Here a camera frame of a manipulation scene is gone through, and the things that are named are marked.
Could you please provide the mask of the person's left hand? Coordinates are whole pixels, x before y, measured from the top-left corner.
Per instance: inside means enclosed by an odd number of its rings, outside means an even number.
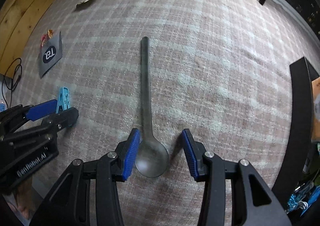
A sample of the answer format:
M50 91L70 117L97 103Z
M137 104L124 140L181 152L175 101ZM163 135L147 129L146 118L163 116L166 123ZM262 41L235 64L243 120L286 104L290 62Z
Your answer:
M25 180L12 193L3 195L7 205L23 225L29 225L43 198L33 188L33 178Z

